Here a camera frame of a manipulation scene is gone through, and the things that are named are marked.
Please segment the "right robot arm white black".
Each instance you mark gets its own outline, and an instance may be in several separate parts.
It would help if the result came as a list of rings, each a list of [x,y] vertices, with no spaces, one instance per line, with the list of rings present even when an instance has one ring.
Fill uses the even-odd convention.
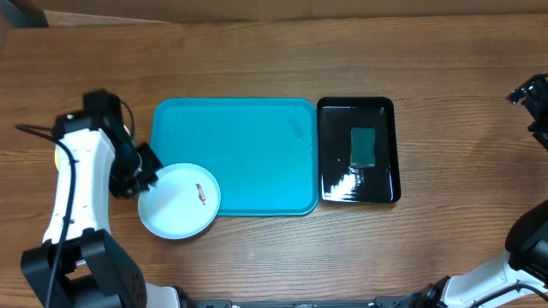
[[[504,251],[465,275],[445,277],[393,307],[498,307],[535,294],[547,300],[547,203],[523,214]]]

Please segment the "light blue plate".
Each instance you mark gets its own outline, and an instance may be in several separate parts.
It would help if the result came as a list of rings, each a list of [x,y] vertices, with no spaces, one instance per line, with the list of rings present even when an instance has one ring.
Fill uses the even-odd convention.
[[[138,212],[143,225],[167,240],[185,240],[204,231],[217,217],[221,190],[205,168],[176,163],[157,172],[158,181],[142,192]]]

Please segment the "yellow plate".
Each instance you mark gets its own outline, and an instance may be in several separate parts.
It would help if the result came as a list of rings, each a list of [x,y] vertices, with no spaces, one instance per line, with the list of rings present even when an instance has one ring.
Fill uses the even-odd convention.
[[[130,132],[130,129],[125,125],[123,124],[123,128],[124,130],[131,135],[131,132]],[[60,158],[59,158],[59,153],[58,153],[58,149],[56,148],[55,151],[54,151],[54,164],[56,166],[56,169],[57,171],[59,171],[59,167],[60,167]]]

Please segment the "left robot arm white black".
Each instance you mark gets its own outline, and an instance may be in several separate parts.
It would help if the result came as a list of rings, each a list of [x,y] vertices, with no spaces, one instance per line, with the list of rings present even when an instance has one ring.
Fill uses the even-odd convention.
[[[41,246],[23,252],[21,272],[45,307],[193,306],[180,287],[147,282],[110,233],[109,199],[133,198],[163,167],[147,143],[124,127],[128,105],[106,90],[83,96],[81,110],[53,127],[19,124],[57,151],[57,189]]]

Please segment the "green yellow sponge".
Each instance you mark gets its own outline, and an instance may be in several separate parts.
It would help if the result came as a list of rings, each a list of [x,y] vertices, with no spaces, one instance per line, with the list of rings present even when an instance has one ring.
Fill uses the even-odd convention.
[[[376,132],[369,127],[353,127],[351,129],[350,162],[354,166],[374,167]]]

